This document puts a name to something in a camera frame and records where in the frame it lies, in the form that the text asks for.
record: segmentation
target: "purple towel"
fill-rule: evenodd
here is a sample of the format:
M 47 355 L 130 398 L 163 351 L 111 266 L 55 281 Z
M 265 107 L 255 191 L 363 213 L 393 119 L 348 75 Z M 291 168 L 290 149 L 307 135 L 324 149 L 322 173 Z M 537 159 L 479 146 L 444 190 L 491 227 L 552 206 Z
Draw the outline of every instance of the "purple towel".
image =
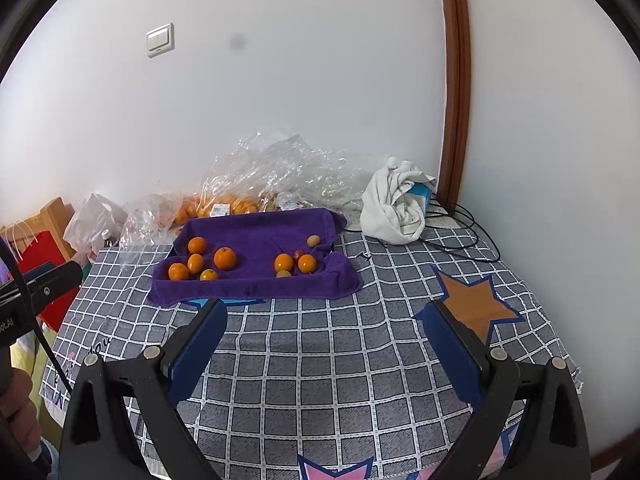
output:
M 154 269 L 149 301 L 171 306 L 197 298 L 321 298 L 336 300 L 362 288 L 362 279 L 344 254 L 332 252 L 337 235 L 344 229 L 343 216 L 327 209 L 298 209 L 245 215 L 193 219 L 187 222 L 174 242 L 175 256 L 168 256 Z M 321 243 L 310 249 L 306 239 L 318 235 Z M 219 279 L 201 282 L 198 276 L 171 282 L 169 266 L 187 263 L 187 244 L 194 236 L 207 240 L 205 269 L 213 268 Z M 231 247 L 238 256 L 236 266 L 217 270 L 213 254 Z M 318 261 L 313 274 L 294 269 L 290 278 L 276 278 L 273 261 L 280 253 L 298 249 Z

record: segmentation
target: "gray and white grid tablecloth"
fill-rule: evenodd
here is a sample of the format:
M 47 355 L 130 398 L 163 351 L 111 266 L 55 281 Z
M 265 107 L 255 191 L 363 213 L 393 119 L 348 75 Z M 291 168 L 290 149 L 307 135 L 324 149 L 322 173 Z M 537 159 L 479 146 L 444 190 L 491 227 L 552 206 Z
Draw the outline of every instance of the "gray and white grid tablecloth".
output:
M 470 241 L 462 229 L 427 230 L 425 236 L 448 246 Z M 455 259 L 421 242 L 384 246 L 352 233 L 341 235 L 335 249 L 351 259 L 364 288 L 335 301 L 229 307 L 218 350 L 192 397 L 178 406 L 222 478 L 324 479 L 330 477 L 322 468 L 347 471 L 362 463 L 366 472 L 349 480 L 404 480 L 442 459 L 471 408 L 456 397 L 421 322 L 413 319 L 442 295 L 432 266 L 467 283 L 493 274 L 498 297 L 526 322 L 497 325 L 492 346 L 530 362 L 561 356 L 580 387 L 578 369 L 544 311 L 503 263 Z M 192 319 L 195 310 L 186 304 L 146 304 L 154 265 L 169 250 L 149 247 L 135 266 L 119 265 L 117 249 L 100 252 L 54 346 L 72 382 L 88 352 L 107 360 L 134 357 Z M 483 244 L 468 254 L 493 256 Z M 47 364 L 41 393 L 59 422 L 68 403 L 61 391 Z M 522 408 L 521 401 L 514 405 L 508 426 Z M 135 401 L 129 412 L 143 455 L 162 474 Z

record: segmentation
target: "finger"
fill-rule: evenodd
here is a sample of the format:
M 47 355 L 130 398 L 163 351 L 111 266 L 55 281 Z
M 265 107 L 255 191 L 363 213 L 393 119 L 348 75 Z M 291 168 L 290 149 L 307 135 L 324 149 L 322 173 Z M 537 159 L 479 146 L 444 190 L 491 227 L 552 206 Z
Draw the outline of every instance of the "finger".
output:
M 36 424 L 38 424 L 37 410 L 34 403 L 29 400 L 14 415 L 10 423 L 11 432 L 15 439 L 22 443 Z
M 33 383 L 28 373 L 14 368 L 7 391 L 0 395 L 0 412 L 4 418 L 9 418 L 27 403 L 32 387 Z
M 20 443 L 25 453 L 36 451 L 40 445 L 42 439 L 42 428 L 40 424 L 36 422 L 31 428 L 31 431 L 27 434 L 24 440 Z

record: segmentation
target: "white cloth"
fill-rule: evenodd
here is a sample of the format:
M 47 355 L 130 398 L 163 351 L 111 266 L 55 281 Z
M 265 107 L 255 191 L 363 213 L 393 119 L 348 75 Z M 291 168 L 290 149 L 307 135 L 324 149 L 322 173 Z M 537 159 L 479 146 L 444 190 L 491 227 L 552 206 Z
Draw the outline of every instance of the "white cloth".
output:
M 417 240 L 424 229 L 424 212 L 418 199 L 407 193 L 416 182 L 433 189 L 436 179 L 408 160 L 389 157 L 362 194 L 362 232 L 390 244 Z

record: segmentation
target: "black cable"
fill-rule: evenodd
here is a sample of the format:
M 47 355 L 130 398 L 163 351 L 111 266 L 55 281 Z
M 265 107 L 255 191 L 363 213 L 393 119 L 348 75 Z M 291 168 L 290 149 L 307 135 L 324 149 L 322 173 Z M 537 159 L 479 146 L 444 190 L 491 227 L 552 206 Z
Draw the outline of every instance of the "black cable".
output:
M 471 211 L 469 211 L 469 209 L 465 208 L 464 206 L 461 206 L 458 203 L 452 203 L 452 202 L 447 202 L 446 200 L 442 200 L 442 199 L 438 199 L 434 202 L 437 202 L 437 204 L 440 207 L 442 207 L 443 209 L 446 210 L 446 212 L 442 213 L 442 212 L 428 212 L 427 211 L 427 215 L 425 216 L 426 219 L 430 219 L 430 218 L 444 218 L 444 217 L 449 217 L 449 218 L 453 218 L 456 222 L 458 222 L 458 224 L 462 225 L 462 229 L 466 229 L 468 231 L 471 231 L 471 233 L 473 233 L 473 235 L 469 234 L 469 237 L 473 240 L 471 243 L 467 244 L 467 245 L 462 245 L 460 247 L 449 247 L 446 245 L 442 245 L 442 244 L 437 244 L 435 242 L 431 242 L 430 240 L 425 240 L 422 237 L 419 237 L 417 241 L 425 244 L 427 247 L 434 249 L 436 251 L 440 251 L 443 252 L 445 254 L 449 254 L 450 256 L 454 256 L 456 258 L 460 258 L 462 260 L 468 260 L 470 262 L 477 262 L 477 263 L 484 263 L 484 264 L 496 264 L 498 263 L 501 259 L 502 259 L 502 255 L 500 254 L 500 248 L 498 247 L 498 245 L 495 243 L 494 239 L 491 237 L 491 235 L 486 231 L 486 229 L 484 227 L 482 227 L 477 221 L 476 218 L 473 216 L 473 213 Z M 466 218 L 468 220 L 470 220 L 471 224 L 467 224 L 466 222 L 463 222 L 460 218 L 457 218 L 456 216 L 460 216 L 463 218 Z M 480 237 L 478 235 L 478 232 L 474 229 L 474 226 L 478 226 L 478 228 L 486 235 L 486 237 L 488 238 L 488 240 L 491 242 L 491 245 L 495 248 L 495 253 L 496 253 L 496 257 L 495 258 L 475 258 L 473 256 L 469 256 L 468 254 L 461 254 L 459 251 L 465 251 L 468 249 L 474 249 L 478 247 L 478 242 L 480 241 Z M 449 227 L 439 227 L 439 226 L 427 226 L 426 228 L 429 229 L 433 229 L 433 230 L 451 230 L 451 228 Z M 344 229 L 344 231 L 347 231 L 348 233 L 361 233 L 361 230 L 353 230 L 353 229 Z M 386 246 L 386 244 L 382 241 L 382 240 L 378 240 L 380 242 L 381 245 Z
M 29 292 L 29 287 L 27 286 L 27 283 L 24 281 L 24 276 L 20 272 L 20 267 L 18 267 L 18 262 L 16 261 L 14 254 L 11 252 L 9 247 L 7 247 L 7 245 L 4 243 L 4 240 L 2 240 L 2 238 L 0 238 L 0 259 L 4 261 L 5 265 L 7 266 L 7 269 L 9 269 L 9 272 L 11 272 L 11 275 L 14 277 L 15 285 L 18 287 L 18 290 L 20 291 L 20 295 L 22 297 L 22 301 L 24 302 L 24 309 L 25 309 L 25 312 L 27 313 L 27 319 L 28 321 L 31 322 L 31 329 L 35 333 L 36 338 L 38 338 L 40 345 L 44 348 L 44 351 L 47 353 L 47 357 L 49 357 L 49 360 L 51 361 L 51 364 L 53 365 L 53 367 L 56 369 L 56 372 L 60 377 L 62 384 L 65 385 L 65 388 L 70 395 L 71 390 L 73 388 L 71 387 L 71 384 L 66 378 L 66 375 L 64 370 L 62 369 L 62 366 L 60 366 L 60 363 L 56 359 L 56 356 L 53 353 L 51 346 L 49 346 L 49 342 L 47 341 L 47 339 L 44 337 L 44 334 L 42 333 L 42 329 L 40 328 L 38 319 L 36 318 L 36 315 L 33 311 L 33 301 L 31 300 L 31 293 Z

